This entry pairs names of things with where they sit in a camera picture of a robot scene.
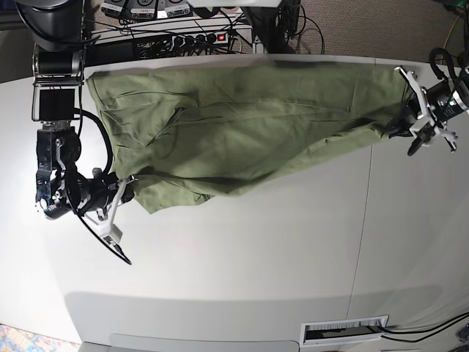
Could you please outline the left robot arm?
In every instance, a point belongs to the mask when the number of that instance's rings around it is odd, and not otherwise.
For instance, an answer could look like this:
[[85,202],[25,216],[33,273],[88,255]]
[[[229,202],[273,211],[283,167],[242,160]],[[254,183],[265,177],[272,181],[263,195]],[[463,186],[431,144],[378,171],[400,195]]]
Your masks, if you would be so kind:
[[468,114],[468,52],[458,59],[460,71],[455,70],[454,57],[444,48],[429,53],[429,66],[438,82],[426,88],[417,82],[416,74],[399,65],[394,68],[405,80],[405,89],[411,94],[401,107],[399,117],[389,131],[390,139],[411,138],[409,156],[433,140],[444,139],[453,153],[457,151],[457,133],[448,129],[448,122]]

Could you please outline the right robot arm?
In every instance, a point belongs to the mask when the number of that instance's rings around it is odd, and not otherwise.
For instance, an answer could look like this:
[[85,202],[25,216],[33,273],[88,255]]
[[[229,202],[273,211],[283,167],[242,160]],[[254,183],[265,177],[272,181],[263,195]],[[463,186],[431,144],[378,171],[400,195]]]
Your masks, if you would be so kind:
[[[16,1],[19,17],[32,32],[32,120],[37,132],[36,202],[45,216],[58,219],[72,211],[79,219],[90,212],[98,220],[88,228],[100,240],[119,243],[121,231],[114,223],[119,205],[132,200],[131,175],[120,179],[111,171],[113,151],[108,133],[98,117],[82,107],[86,52],[97,38],[84,34],[82,1]],[[81,156],[81,128],[72,122],[89,118],[98,127],[106,147],[104,168],[91,178],[76,166]]]

